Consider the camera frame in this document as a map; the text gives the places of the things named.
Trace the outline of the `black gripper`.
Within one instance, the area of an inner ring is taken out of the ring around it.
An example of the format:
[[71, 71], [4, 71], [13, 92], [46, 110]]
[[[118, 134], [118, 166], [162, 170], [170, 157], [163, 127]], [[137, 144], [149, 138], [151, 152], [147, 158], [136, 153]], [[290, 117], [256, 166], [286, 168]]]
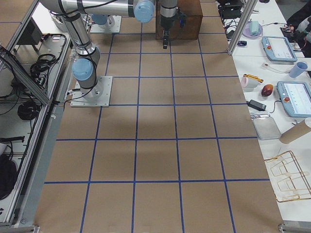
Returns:
[[181, 12], [180, 7], [160, 7], [160, 26], [163, 30], [162, 45], [167, 49], [170, 39], [170, 29], [174, 26], [175, 21], [179, 22], [181, 28], [185, 27], [187, 15]]

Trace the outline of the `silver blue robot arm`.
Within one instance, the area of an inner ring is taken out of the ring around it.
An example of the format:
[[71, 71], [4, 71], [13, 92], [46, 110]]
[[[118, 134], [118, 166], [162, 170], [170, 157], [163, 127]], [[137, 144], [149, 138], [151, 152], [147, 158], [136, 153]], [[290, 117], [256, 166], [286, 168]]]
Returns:
[[59, 15], [76, 48], [78, 59], [73, 62], [72, 74], [80, 86], [71, 105], [75, 107], [109, 106], [111, 76], [98, 76], [99, 49], [91, 42], [82, 14], [134, 17], [149, 22], [155, 12], [155, 0], [42, 0], [41, 4]]
[[91, 18], [93, 22], [100, 27], [112, 27], [115, 25], [115, 20], [111, 15], [99, 15], [99, 14], [92, 14]]

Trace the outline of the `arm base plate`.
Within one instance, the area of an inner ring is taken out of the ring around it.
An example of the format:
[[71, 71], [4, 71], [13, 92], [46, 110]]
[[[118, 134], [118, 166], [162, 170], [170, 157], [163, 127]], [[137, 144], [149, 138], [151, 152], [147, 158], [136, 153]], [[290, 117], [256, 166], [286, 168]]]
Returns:
[[92, 23], [89, 32], [92, 34], [119, 33], [121, 28], [121, 16], [109, 16], [104, 25]]
[[97, 85], [88, 93], [88, 90], [81, 89], [76, 81], [75, 88], [78, 91], [73, 92], [71, 107], [108, 107], [110, 103], [112, 76], [98, 76]]

